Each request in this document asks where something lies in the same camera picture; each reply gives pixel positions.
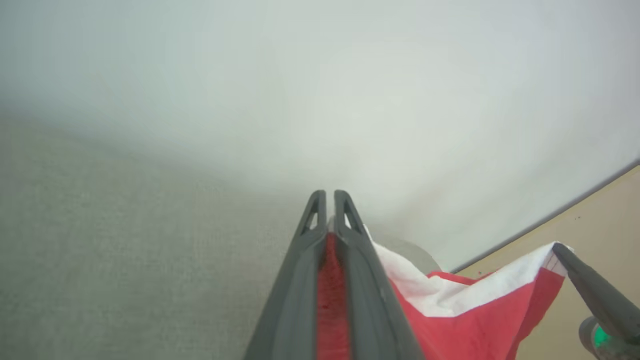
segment fabric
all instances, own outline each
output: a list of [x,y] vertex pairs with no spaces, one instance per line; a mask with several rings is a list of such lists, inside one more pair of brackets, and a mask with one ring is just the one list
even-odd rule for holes
[[[318,277],[318,359],[349,359],[344,274],[327,239]],[[402,256],[374,244],[428,360],[513,360],[520,342],[557,296],[566,271],[553,244],[481,279],[424,275]]]

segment beige surface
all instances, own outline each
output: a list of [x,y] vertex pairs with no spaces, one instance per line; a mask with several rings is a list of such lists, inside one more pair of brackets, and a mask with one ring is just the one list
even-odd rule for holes
[[[478,277],[552,241],[573,247],[583,261],[640,304],[640,167],[460,275]],[[546,317],[521,344],[517,359],[589,359],[577,336],[579,324],[589,315],[566,280]]]

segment white wall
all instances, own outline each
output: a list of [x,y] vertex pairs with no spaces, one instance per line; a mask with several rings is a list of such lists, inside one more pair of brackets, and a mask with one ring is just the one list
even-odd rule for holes
[[462,264],[639,153],[640,3],[0,4],[0,115],[247,191],[346,188]]

